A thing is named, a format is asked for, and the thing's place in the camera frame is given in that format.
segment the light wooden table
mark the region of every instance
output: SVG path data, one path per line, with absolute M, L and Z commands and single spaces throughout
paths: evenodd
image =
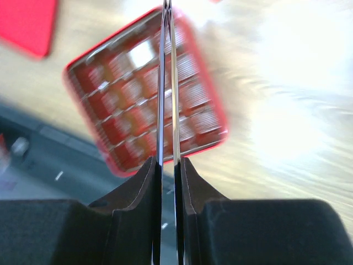
M 60 1 L 47 59 L 0 44 L 1 99 L 90 138 L 61 72 L 156 5 L 145 2 Z M 191 158 L 198 172 L 230 198 L 326 200 L 353 235 L 353 1 L 174 2 L 194 23 L 229 123 L 225 144 Z

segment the dark gray surface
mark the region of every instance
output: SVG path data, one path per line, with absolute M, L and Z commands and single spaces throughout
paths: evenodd
M 12 156 L 11 166 L 0 175 L 2 200 L 74 198 L 89 204 L 126 180 L 109 171 L 92 143 L 1 103 L 0 132 L 8 148 L 20 136 L 30 143 L 24 157 Z M 177 264 L 173 182 L 166 176 L 163 200 L 161 261 Z

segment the table surface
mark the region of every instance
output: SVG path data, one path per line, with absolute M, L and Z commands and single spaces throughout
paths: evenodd
M 62 70 L 159 1 L 59 2 L 48 58 L 0 43 L 0 99 L 90 139 Z M 353 236 L 353 1 L 174 5 L 192 21 L 228 118 L 227 141 L 191 158 L 199 174 L 234 199 L 326 200 Z

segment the red plastic box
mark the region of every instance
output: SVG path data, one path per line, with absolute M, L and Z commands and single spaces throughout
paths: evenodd
M 226 119 L 212 80 L 196 46 L 188 21 L 175 13 L 179 77 L 180 148 L 183 156 L 220 144 L 227 136 Z M 111 171 L 134 174 L 156 154 L 157 69 L 161 7 L 157 7 L 64 70 L 97 146 Z M 173 154 L 170 95 L 170 41 L 165 46 L 164 160 Z

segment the red container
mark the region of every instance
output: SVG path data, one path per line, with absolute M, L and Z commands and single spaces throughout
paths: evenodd
M 134 174 L 156 154 L 157 73 L 161 29 L 157 7 L 73 60 L 64 78 L 111 171 Z M 175 12 L 183 156 L 217 146 L 226 119 L 188 21 Z M 165 46 L 164 160 L 173 154 L 170 41 Z

